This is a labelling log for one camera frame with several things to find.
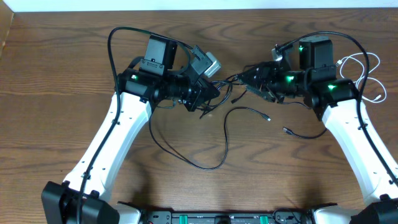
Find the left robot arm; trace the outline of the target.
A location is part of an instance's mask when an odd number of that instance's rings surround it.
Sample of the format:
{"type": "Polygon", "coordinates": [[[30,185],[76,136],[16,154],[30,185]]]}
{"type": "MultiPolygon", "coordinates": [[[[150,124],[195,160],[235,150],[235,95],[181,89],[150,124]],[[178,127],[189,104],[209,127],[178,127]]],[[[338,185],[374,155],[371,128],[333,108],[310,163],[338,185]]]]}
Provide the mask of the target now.
{"type": "Polygon", "coordinates": [[[41,199],[48,223],[139,223],[142,213],[124,202],[110,205],[111,192],[134,139],[163,100],[194,111],[216,98],[208,81],[221,67],[214,55],[185,47],[186,66],[174,70],[182,43],[151,35],[146,53],[116,77],[108,113],[79,163],[61,184],[49,182],[41,199]]]}

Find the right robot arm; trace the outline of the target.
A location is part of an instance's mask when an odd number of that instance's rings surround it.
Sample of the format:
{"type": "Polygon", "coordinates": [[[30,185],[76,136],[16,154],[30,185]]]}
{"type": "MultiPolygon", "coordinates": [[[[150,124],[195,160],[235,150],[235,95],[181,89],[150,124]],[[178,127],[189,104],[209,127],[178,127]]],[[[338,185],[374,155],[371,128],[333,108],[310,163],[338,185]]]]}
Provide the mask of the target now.
{"type": "Polygon", "coordinates": [[[379,137],[363,103],[363,87],[336,76],[330,32],[314,32],[296,40],[300,68],[290,67],[293,42],[276,45],[272,60],[238,75],[246,88],[263,99],[283,103],[302,97],[342,148],[358,181],[363,210],[334,203],[303,212],[297,223],[396,223],[397,162],[379,137]]]}

